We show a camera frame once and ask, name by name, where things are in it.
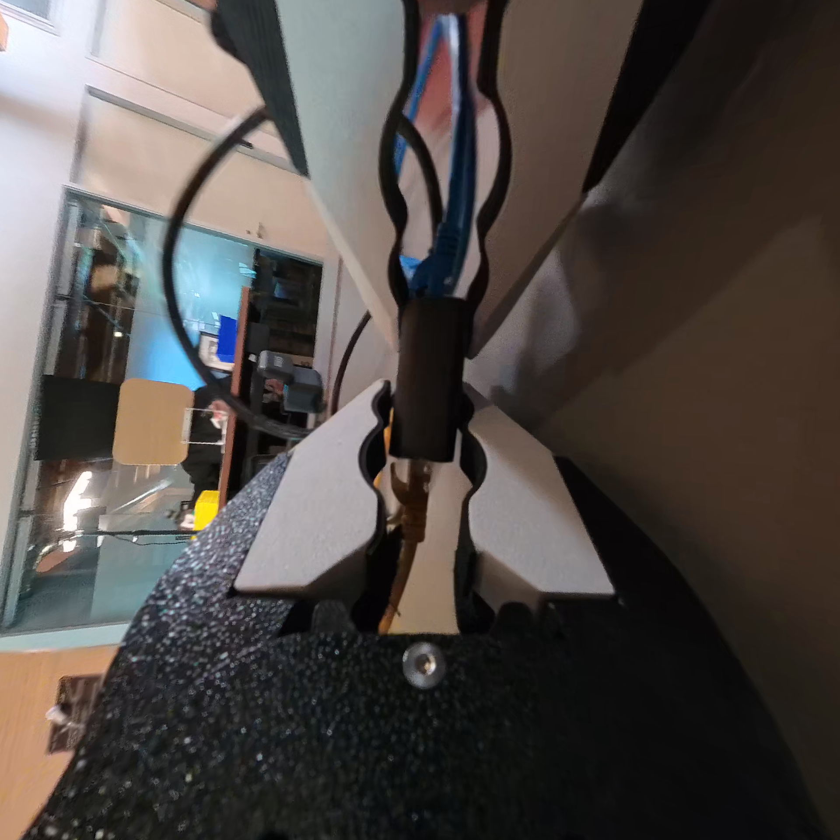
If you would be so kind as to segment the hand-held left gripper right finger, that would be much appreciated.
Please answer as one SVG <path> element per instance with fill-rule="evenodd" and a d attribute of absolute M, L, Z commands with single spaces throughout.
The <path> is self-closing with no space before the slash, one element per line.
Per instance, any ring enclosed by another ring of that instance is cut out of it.
<path fill-rule="evenodd" d="M 460 632 L 488 632 L 502 609 L 539 616 L 569 599 L 611 599 L 615 587 L 554 456 L 465 386 L 458 465 L 469 482 L 455 552 Z"/>

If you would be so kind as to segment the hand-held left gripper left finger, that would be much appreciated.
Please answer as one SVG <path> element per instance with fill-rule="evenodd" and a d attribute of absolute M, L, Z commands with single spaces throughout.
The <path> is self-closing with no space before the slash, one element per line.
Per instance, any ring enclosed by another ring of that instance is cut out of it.
<path fill-rule="evenodd" d="M 341 607 L 376 632 L 396 577 L 396 534 L 375 478 L 392 387 L 375 381 L 291 451 L 233 583 L 238 600 L 300 606 L 300 627 Z"/>

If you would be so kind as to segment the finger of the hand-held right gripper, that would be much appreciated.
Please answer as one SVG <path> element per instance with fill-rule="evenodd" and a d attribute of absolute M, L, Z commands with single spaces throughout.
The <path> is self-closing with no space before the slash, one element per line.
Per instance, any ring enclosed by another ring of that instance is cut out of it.
<path fill-rule="evenodd" d="M 580 205 L 630 39 L 629 1 L 507 3 L 497 89 L 511 179 L 485 240 L 489 279 L 470 358 L 499 330 Z"/>
<path fill-rule="evenodd" d="M 416 73 L 417 2 L 278 1 L 310 194 L 374 324 L 397 343 L 381 149 Z"/>

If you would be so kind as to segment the black ethernet coupler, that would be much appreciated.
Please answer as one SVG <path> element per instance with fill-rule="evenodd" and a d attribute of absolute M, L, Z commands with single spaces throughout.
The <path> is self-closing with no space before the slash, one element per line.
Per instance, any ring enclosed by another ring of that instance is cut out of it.
<path fill-rule="evenodd" d="M 402 310 L 390 453 L 448 463 L 463 402 L 469 311 L 456 297 L 420 297 Z"/>

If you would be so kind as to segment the grey boxy device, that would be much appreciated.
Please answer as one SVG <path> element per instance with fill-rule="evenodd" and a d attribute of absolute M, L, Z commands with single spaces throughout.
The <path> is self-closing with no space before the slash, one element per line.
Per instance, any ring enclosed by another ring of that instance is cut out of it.
<path fill-rule="evenodd" d="M 324 409 L 322 378 L 311 367 L 295 364 L 288 354 L 263 350 L 257 370 L 267 382 L 276 384 L 272 389 L 287 413 L 317 415 Z"/>

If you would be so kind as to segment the cardboard board on white stand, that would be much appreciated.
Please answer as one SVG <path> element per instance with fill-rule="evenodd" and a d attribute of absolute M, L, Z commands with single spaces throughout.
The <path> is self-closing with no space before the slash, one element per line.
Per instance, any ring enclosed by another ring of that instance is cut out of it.
<path fill-rule="evenodd" d="M 211 415 L 210 409 L 196 409 L 195 394 L 185 385 L 132 378 L 119 390 L 112 458 L 126 466 L 176 466 L 188 456 L 189 447 L 215 446 L 225 449 L 227 420 L 217 439 L 193 440 L 197 414 Z"/>

